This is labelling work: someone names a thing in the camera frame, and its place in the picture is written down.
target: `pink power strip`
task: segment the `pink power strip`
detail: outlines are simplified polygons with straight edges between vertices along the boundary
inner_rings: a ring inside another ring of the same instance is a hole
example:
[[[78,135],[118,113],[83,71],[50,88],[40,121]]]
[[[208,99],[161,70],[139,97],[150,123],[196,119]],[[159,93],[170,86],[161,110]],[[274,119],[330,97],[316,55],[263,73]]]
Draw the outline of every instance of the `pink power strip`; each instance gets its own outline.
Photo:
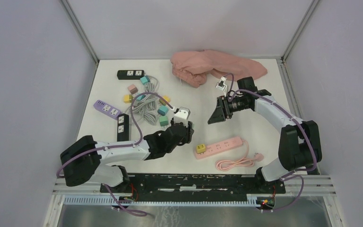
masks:
[[[196,159],[202,159],[205,157],[209,157],[212,155],[219,154],[224,151],[228,151],[243,145],[243,141],[239,136],[233,137],[228,140],[221,141],[219,143],[214,143],[206,146],[206,149],[203,153],[198,154],[197,151],[194,151],[194,155]]]

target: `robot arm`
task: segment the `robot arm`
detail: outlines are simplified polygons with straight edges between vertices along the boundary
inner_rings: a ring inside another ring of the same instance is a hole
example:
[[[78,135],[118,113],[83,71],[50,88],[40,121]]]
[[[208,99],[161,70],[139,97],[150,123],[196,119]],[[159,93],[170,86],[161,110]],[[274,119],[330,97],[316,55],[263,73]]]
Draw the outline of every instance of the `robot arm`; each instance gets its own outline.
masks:
[[[64,169],[66,185],[78,186],[87,181],[104,183],[122,190],[130,180],[123,166],[107,164],[124,160],[150,160],[171,153],[176,146],[191,142],[194,133],[192,122],[188,121],[190,111],[181,107],[175,110],[171,126],[165,131],[157,131],[143,137],[141,143],[122,141],[107,143],[94,141],[91,135],[84,136],[60,155],[63,165],[83,152],[79,158],[68,163]]]
[[[208,120],[208,124],[223,122],[231,119],[234,112],[251,109],[262,115],[280,133],[278,158],[270,164],[257,169],[256,177],[266,182],[279,179],[285,174],[302,166],[313,164],[311,152],[301,131],[297,127],[299,123],[305,130],[315,153],[317,162],[322,159],[318,126],[314,121],[305,122],[292,115],[279,105],[267,90],[258,90],[252,77],[237,81],[239,89],[245,89],[267,100],[259,99],[248,93],[236,95],[232,100],[225,92],[225,96],[217,98],[216,109]],[[216,87],[225,91],[227,86],[225,78],[221,78]]]

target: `black mounting plate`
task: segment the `black mounting plate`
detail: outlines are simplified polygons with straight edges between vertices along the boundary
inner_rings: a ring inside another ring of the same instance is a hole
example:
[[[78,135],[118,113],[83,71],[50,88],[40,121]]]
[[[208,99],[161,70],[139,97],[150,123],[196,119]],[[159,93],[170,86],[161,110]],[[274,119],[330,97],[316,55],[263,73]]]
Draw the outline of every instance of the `black mounting plate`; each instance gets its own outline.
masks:
[[[276,194],[286,193],[282,181],[258,186],[254,175],[129,173],[129,178],[138,191],[138,201],[247,201],[247,194],[272,194],[274,186]],[[189,191],[184,187],[211,190]],[[100,192],[108,193],[103,185]],[[130,193],[131,187],[122,192]]]

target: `purple power strip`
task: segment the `purple power strip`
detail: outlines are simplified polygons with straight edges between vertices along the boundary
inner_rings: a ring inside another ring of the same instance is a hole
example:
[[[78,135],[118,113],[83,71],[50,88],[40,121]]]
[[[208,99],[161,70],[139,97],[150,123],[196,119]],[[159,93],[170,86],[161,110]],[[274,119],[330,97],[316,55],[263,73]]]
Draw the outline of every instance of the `purple power strip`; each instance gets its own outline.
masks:
[[[99,112],[101,112],[115,120],[117,120],[119,114],[121,114],[121,111],[119,109],[116,109],[115,107],[113,107],[99,99],[94,103],[94,107]]]

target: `black power strip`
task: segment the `black power strip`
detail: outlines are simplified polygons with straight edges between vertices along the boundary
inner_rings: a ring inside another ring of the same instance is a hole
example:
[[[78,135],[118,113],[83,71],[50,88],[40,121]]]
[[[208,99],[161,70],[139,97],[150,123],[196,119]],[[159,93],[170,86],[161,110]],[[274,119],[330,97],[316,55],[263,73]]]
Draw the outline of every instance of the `black power strip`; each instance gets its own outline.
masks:
[[[144,70],[119,70],[118,79],[140,79],[144,76]]]
[[[130,133],[130,118],[127,114],[122,113],[118,116],[117,142],[129,141]]]

